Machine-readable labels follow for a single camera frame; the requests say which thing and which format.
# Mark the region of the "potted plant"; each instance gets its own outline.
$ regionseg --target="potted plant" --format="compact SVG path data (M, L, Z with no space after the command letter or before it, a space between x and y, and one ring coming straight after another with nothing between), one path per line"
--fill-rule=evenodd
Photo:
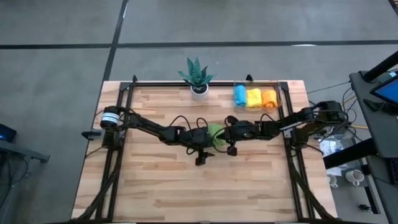
M181 71L178 73L184 78L183 80L191 86L192 98L194 100L204 100L209 95L209 85L208 83L214 77L214 75L207 75L207 66L200 70L200 63L198 57L196 57L195 62L192 62L187 58L188 72L189 75L184 74Z

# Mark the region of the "blue towel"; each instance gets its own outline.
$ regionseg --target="blue towel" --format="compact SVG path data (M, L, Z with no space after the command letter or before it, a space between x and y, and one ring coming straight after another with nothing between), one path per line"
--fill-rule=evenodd
M235 104L238 106L246 106L246 89L244 85L237 85L234 89Z

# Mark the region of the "white cup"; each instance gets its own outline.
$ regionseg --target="white cup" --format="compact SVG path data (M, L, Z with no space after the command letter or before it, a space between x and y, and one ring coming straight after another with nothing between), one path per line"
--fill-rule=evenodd
M335 175L333 175L333 174L328 174L328 182L329 182L330 187L338 188L338 185L337 185L337 178L336 178Z
M365 179L365 175L360 170L352 170L346 173L346 179L354 186L359 186L359 183Z

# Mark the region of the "gray floor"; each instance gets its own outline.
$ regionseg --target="gray floor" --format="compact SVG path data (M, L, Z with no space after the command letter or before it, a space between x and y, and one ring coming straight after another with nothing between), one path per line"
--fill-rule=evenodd
M111 43L121 0L0 0L0 44ZM387 0L130 1L121 42L390 40L398 18ZM216 79L305 80L308 91L348 81L396 45L118 49L110 80L178 80L186 57L199 56ZM70 218L109 49L0 50L0 123L17 143L51 154L32 162L15 223ZM349 85L309 95L341 101ZM357 125L366 125L358 105ZM367 131L358 131L361 138ZM344 220L385 223L357 209L364 191L333 191Z

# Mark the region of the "wooden tabletop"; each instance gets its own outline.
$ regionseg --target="wooden tabletop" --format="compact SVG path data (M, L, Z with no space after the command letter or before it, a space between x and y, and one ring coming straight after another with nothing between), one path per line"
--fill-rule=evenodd
M287 82L294 111L309 106L304 82ZM119 84L104 82L97 111L116 104ZM261 114L234 111L231 87L210 87L205 101L194 101L190 94L187 87L135 87L132 108L163 126L181 114L194 127L198 117L223 126L227 115L252 122L260 119ZM279 119L277 112L270 115ZM100 120L101 115L95 118L94 128L100 129ZM187 126L183 119L174 125ZM271 141L238 142L236 157L209 149L216 156L200 167L195 166L196 154L187 155L182 146L167 146L136 129L129 129L126 136L115 222L297 221L281 134ZM88 153L101 143L102 140L90 142ZM310 144L319 147L315 141ZM86 158L72 218L81 215L98 193L105 157L106 149L101 149ZM303 158L312 192L336 217L322 155L306 148ZM303 193L300 195L307 214Z

